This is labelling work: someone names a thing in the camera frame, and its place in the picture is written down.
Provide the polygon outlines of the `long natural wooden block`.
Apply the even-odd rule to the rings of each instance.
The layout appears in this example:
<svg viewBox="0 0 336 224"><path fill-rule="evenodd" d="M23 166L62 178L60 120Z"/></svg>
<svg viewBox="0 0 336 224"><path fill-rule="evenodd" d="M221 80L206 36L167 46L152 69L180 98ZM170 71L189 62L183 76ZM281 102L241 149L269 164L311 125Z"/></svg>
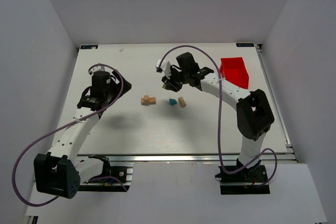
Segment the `long natural wooden block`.
<svg viewBox="0 0 336 224"><path fill-rule="evenodd" d="M141 104L142 104L142 105L149 105L149 104L147 103L147 101L146 101L145 98L142 98L142 99L141 99Z"/></svg>

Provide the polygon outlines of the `small natural wooden block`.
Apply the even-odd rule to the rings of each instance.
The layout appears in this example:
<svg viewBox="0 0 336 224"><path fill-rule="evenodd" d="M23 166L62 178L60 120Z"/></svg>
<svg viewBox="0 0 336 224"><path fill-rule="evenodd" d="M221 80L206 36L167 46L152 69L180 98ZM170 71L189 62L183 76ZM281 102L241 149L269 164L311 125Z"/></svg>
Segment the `small natural wooden block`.
<svg viewBox="0 0 336 224"><path fill-rule="evenodd" d="M150 96L146 96L146 101L149 105L153 105L156 104L156 98L155 97L150 97Z"/></svg>

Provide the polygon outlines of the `natural wooden arch block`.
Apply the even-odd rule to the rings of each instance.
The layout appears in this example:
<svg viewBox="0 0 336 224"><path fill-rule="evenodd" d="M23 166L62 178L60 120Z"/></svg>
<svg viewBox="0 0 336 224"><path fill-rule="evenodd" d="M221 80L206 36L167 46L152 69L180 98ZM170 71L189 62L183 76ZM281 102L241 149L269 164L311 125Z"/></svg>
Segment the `natural wooden arch block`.
<svg viewBox="0 0 336 224"><path fill-rule="evenodd" d="M178 98L178 102L179 102L179 105L180 105L182 108L186 107L186 102L185 102L185 100L184 100L183 97L179 97L179 98Z"/></svg>

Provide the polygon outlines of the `teal wooden triangle block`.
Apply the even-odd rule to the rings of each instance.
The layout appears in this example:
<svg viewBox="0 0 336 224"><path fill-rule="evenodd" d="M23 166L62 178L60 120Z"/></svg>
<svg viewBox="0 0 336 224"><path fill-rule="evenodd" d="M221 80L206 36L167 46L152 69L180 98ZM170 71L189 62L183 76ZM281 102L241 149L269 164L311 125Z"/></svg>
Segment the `teal wooden triangle block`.
<svg viewBox="0 0 336 224"><path fill-rule="evenodd" d="M176 104L177 104L177 101L176 101L175 99L169 99L169 104L170 104L171 106L176 105Z"/></svg>

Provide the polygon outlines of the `red plastic bin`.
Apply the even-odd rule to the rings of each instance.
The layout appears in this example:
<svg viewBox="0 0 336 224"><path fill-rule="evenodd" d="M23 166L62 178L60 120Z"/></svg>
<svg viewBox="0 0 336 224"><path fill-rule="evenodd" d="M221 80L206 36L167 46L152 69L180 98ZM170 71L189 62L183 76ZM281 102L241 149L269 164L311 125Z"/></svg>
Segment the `red plastic bin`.
<svg viewBox="0 0 336 224"><path fill-rule="evenodd" d="M221 58L220 73L223 78L234 85L248 89L249 74L242 57Z"/></svg>

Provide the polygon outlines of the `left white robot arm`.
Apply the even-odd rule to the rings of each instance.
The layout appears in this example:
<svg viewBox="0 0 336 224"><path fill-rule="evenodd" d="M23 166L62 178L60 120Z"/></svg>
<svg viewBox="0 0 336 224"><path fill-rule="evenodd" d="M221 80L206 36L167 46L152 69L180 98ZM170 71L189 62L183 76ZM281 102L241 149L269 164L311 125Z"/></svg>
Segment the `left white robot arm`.
<svg viewBox="0 0 336 224"><path fill-rule="evenodd" d="M115 71L98 70L91 75L91 86L84 89L77 104L74 125L65 128L46 154L38 154L34 159L38 192L71 199L82 183L110 178L110 164L105 156L93 155L80 162L76 158L90 131L101 119L103 108L131 88L131 83Z"/></svg>

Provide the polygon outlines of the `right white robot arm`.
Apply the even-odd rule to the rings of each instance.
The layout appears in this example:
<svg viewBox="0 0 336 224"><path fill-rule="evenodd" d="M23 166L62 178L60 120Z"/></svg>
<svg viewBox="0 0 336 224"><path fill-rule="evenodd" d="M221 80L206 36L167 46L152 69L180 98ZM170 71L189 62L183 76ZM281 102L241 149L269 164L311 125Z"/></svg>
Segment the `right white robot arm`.
<svg viewBox="0 0 336 224"><path fill-rule="evenodd" d="M236 111L237 127L242 135L242 146L236 161L237 173L260 164L261 147L275 118L263 90L250 91L221 79L214 70L200 68L191 53L177 56L178 65L160 59L157 72L164 73L163 88L178 92L185 84L211 94Z"/></svg>

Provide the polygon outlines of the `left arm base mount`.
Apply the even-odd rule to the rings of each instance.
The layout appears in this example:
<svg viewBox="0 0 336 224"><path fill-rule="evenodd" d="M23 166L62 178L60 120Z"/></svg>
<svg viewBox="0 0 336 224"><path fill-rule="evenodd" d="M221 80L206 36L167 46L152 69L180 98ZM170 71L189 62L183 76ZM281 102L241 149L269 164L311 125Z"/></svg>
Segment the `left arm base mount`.
<svg viewBox="0 0 336 224"><path fill-rule="evenodd" d="M111 163L109 177L100 178L95 181L84 182L80 185L79 191L125 193L131 186L133 175L133 163Z"/></svg>

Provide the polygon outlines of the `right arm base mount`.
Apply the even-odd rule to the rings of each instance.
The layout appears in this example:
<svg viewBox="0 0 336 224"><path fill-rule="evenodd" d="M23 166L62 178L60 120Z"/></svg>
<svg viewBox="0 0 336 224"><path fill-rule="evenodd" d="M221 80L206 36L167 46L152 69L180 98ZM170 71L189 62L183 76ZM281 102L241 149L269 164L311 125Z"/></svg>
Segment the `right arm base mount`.
<svg viewBox="0 0 336 224"><path fill-rule="evenodd" d="M215 175L219 181L221 195L267 195L270 194L268 176L264 165L260 165L251 175L243 172L229 175L219 167Z"/></svg>

